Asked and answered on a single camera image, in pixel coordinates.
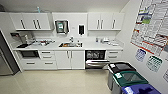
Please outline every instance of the black trash can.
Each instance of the black trash can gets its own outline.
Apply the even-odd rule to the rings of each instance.
[[[109,75],[108,75],[108,87],[110,90],[113,89],[113,74],[121,72],[121,71],[136,71],[134,67],[132,67],[129,63],[126,62],[116,62],[108,64]]]

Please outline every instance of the appliance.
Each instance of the appliance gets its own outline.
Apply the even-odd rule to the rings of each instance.
[[[20,51],[21,55],[23,58],[37,58],[39,57],[38,51],[37,50],[24,50]]]
[[[0,75],[14,75],[20,71],[3,35],[0,31]]]
[[[84,34],[84,25],[79,25],[79,34]]]
[[[85,69],[102,69],[109,63],[105,60],[106,50],[85,50]]]
[[[28,45],[32,44],[35,40],[33,39],[32,32],[29,31],[17,31],[10,33],[13,38],[20,38],[22,44],[19,45],[17,48],[25,48]]]
[[[67,20],[57,20],[55,21],[55,25],[57,33],[67,34],[69,32]]]

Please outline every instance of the sink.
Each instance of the sink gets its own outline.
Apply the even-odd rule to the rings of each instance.
[[[82,43],[61,43],[59,47],[82,47]]]

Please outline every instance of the stainless steel appliance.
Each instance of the stainless steel appliance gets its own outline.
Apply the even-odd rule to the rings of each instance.
[[[20,71],[3,35],[0,31],[0,75],[14,75]]]
[[[39,54],[37,50],[24,50],[24,51],[20,51],[21,55],[23,58],[38,58]]]
[[[109,63],[105,60],[106,50],[86,50],[85,51],[85,69],[102,69]]]
[[[67,20],[57,20],[55,21],[55,25],[57,33],[67,34],[69,32]]]

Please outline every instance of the countertop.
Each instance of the countertop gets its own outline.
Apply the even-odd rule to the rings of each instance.
[[[13,47],[13,50],[123,50],[123,48],[108,44],[102,44],[99,42],[82,42],[82,47],[59,47],[62,42],[50,43],[46,46],[41,45],[30,45],[26,48],[16,48],[18,45]]]

